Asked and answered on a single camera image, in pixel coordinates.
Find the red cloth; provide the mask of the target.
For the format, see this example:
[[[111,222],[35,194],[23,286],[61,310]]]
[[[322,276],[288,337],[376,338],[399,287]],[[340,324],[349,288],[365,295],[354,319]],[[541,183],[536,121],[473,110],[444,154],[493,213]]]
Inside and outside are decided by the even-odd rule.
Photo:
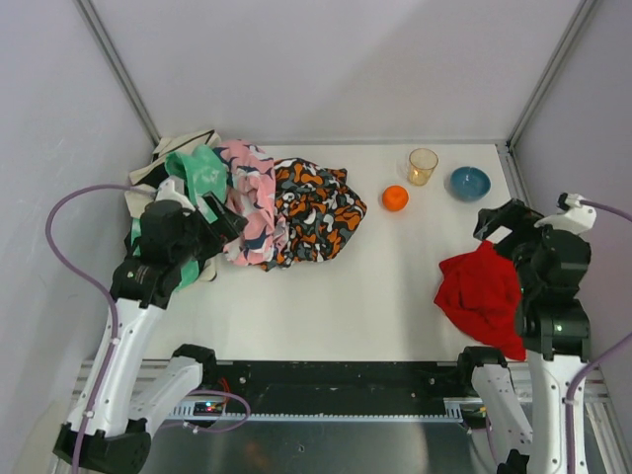
[[[512,262],[490,241],[439,263],[443,280],[434,298],[449,321],[473,340],[524,361],[526,350],[514,327],[521,289]]]

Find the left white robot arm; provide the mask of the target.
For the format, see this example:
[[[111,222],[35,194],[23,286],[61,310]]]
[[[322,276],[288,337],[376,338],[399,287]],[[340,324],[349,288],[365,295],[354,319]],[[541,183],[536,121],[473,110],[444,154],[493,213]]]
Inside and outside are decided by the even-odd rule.
[[[147,345],[182,282],[183,268],[217,255],[246,223],[214,193],[196,203],[173,194],[145,206],[140,234],[127,246],[111,286],[97,286],[109,306],[104,336],[53,448],[72,472],[139,472],[153,436],[175,406],[218,382],[214,350],[183,344],[150,386],[132,395]]]

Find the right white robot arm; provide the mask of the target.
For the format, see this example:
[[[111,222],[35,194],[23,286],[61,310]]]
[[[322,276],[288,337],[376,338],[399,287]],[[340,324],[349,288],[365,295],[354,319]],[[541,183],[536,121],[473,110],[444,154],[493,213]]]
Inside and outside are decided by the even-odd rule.
[[[515,330],[526,349],[532,412],[525,415],[501,353],[467,347],[458,359],[461,378],[487,410],[488,438],[498,445],[499,473],[585,473],[584,386],[590,372],[591,324],[578,298],[592,259],[582,235],[595,223],[595,209],[582,196],[563,193],[558,213],[544,216],[512,198],[482,209],[473,232],[484,241],[501,228],[494,244],[513,264],[521,298]]]

